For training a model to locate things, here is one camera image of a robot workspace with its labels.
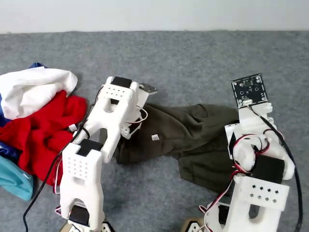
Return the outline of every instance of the white cloth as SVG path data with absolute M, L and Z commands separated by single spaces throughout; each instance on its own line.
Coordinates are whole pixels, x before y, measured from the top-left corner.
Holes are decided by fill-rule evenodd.
M 0 75 L 1 107 L 4 117 L 27 117 L 46 105 L 57 92 L 70 95 L 77 77 L 70 71 L 44 67 Z

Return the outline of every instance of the pile of clothes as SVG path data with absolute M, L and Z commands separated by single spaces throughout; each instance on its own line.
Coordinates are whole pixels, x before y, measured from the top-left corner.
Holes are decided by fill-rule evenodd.
M 86 99 L 70 95 L 76 84 L 72 72 L 39 63 L 0 75 L 0 186 L 10 193 L 31 199 L 33 176 L 44 180 L 72 139 L 69 126 L 87 111 Z M 55 184 L 55 175 L 53 170 L 47 184 Z

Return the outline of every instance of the teal cloth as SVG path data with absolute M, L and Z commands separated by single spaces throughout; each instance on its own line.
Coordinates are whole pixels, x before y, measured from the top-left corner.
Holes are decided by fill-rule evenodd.
M 0 186 L 27 201 L 33 194 L 33 177 L 12 161 L 0 156 Z

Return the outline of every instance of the circuit board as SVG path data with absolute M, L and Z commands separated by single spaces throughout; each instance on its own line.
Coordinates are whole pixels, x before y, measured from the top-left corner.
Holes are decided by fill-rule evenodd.
M 238 108 L 268 102 L 260 73 L 231 81 Z

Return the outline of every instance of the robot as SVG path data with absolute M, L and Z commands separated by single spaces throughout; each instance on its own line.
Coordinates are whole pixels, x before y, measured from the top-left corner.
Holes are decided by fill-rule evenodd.
M 226 125 L 225 132 L 236 170 L 223 193 L 207 207 L 199 206 L 204 218 L 189 220 L 184 232 L 275 232 L 285 209 L 290 187 L 282 181 L 293 177 L 295 162 L 274 119 L 267 116 L 272 105 L 262 75 L 234 80 L 232 88 L 239 123 Z M 233 183 L 230 204 L 220 203 Z M 253 209 L 258 210 L 254 217 L 250 215 Z
M 63 176 L 60 184 L 61 215 L 68 220 L 62 232 L 113 232 L 104 222 L 102 163 L 108 163 L 120 136 L 129 139 L 148 116 L 143 109 L 156 89 L 122 77 L 109 77 L 101 87 L 82 129 L 62 152 Z M 89 140 L 104 129 L 105 141 Z

